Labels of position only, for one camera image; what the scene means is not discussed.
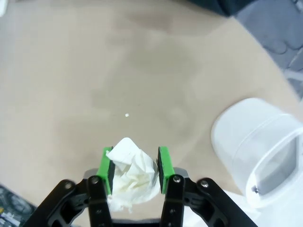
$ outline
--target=dark fabric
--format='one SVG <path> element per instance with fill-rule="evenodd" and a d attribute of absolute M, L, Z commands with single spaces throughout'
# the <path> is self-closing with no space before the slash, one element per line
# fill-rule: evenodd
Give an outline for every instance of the dark fabric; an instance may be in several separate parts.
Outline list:
<path fill-rule="evenodd" d="M 255 0 L 190 0 L 205 9 L 229 17 Z"/>

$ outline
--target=white plastic container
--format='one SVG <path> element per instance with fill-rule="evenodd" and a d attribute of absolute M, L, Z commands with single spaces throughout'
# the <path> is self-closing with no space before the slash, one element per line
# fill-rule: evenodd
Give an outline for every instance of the white plastic container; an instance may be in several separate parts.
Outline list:
<path fill-rule="evenodd" d="M 257 98 L 218 117 L 213 148 L 254 208 L 278 199 L 302 174 L 303 124 Z"/>

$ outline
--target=white tissue paper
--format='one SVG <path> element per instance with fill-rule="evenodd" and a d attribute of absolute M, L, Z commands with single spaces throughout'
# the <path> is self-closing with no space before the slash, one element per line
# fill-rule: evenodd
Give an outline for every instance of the white tissue paper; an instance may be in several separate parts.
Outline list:
<path fill-rule="evenodd" d="M 107 198 L 110 211 L 122 211 L 133 204 L 147 202 L 160 191 L 159 173 L 154 161 L 130 138 L 122 139 L 107 157 L 116 165 L 112 195 Z"/>

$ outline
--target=floor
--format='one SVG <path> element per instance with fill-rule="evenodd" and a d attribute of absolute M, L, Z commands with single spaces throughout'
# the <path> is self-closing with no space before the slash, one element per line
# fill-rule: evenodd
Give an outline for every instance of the floor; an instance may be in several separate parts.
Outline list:
<path fill-rule="evenodd" d="M 236 18 L 268 51 L 302 100 L 303 1 L 258 0 Z"/>

